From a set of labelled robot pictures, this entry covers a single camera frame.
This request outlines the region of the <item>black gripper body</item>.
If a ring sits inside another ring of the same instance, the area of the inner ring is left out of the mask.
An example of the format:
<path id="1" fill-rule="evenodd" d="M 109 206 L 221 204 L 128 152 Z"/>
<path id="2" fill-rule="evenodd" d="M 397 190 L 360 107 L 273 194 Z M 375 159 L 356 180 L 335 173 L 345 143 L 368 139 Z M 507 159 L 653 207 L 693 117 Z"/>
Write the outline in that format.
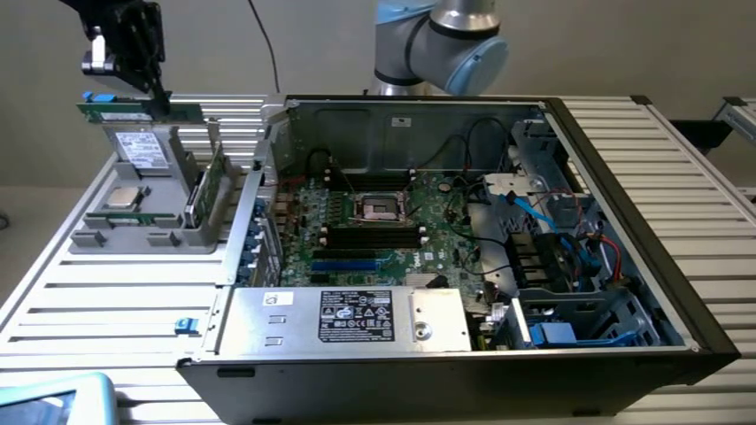
<path id="1" fill-rule="evenodd" d="M 81 73 L 113 89 L 161 91 L 165 60 L 160 5 L 152 1 L 65 1 L 77 13 L 89 49 Z"/>

